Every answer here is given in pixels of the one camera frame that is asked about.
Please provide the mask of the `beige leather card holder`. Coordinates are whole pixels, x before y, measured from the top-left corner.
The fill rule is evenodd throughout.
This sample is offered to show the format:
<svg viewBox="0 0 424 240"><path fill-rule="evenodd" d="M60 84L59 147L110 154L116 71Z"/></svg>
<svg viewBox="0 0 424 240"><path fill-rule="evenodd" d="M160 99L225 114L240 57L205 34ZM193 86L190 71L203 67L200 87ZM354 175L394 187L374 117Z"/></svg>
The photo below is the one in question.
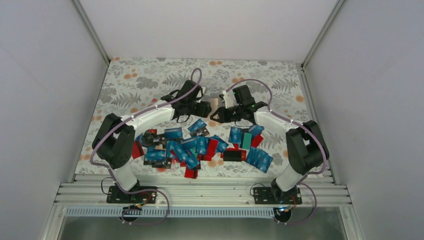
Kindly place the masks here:
<svg viewBox="0 0 424 240"><path fill-rule="evenodd" d="M208 114L208 116L207 116L207 118L210 118L210 117L211 117L211 115L212 115L214 112L216 112L216 111L217 111L218 107L220 106L220 102L221 102L221 101L220 101L220 99L219 99L218 97L205 99L204 101L205 101L205 102L210 103L211 111L210 111L210 113L209 113L209 114Z"/></svg>

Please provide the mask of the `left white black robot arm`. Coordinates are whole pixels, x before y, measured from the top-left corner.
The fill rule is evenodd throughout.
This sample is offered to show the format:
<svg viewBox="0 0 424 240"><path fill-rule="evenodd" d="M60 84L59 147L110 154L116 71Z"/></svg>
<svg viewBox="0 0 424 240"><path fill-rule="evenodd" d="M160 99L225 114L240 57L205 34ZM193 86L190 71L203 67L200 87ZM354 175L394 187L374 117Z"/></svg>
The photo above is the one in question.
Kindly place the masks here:
<svg viewBox="0 0 424 240"><path fill-rule="evenodd" d="M132 115L108 114L93 142L90 163L108 169L119 188L119 196L131 203L139 197L138 179L129 160L133 144L139 134L160 123L195 115L205 118L212 108L202 97L206 88L192 80L186 80L181 89L161 97L147 108Z"/></svg>

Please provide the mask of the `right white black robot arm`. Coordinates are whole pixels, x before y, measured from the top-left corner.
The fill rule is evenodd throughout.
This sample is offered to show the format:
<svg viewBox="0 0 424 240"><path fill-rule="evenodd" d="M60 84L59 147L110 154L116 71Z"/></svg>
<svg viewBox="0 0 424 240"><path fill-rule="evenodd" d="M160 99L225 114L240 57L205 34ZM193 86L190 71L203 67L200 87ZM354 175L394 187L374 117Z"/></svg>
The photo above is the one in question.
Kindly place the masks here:
<svg viewBox="0 0 424 240"><path fill-rule="evenodd" d="M271 198L278 204L290 197L290 191L302 183L314 168L325 170L329 151L317 122L298 123L271 109L270 102L256 101L249 87L242 85L224 90L219 98L224 105L211 119L219 123L247 120L269 131L285 136L288 166L271 182Z"/></svg>

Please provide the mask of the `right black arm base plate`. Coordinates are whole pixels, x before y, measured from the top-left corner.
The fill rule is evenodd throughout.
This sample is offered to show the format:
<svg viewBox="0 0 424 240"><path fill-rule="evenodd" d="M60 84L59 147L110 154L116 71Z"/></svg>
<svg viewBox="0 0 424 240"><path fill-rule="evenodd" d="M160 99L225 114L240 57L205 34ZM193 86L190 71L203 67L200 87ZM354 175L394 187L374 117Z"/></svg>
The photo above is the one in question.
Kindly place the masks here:
<svg viewBox="0 0 424 240"><path fill-rule="evenodd" d="M289 191L259 186L252 189L252 195L256 205L300 205L303 203L300 189L297 186Z"/></svg>

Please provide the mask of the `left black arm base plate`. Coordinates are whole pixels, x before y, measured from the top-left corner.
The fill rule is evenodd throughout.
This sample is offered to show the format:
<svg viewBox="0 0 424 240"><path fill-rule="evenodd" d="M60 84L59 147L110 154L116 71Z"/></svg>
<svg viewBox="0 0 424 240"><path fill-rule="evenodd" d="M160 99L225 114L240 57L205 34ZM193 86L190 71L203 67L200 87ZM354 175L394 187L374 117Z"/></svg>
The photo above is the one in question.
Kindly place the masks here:
<svg viewBox="0 0 424 240"><path fill-rule="evenodd" d="M118 186L110 186L106 202L108 204L155 204L157 197L156 186L138 186L134 191L148 190L136 194L124 193Z"/></svg>

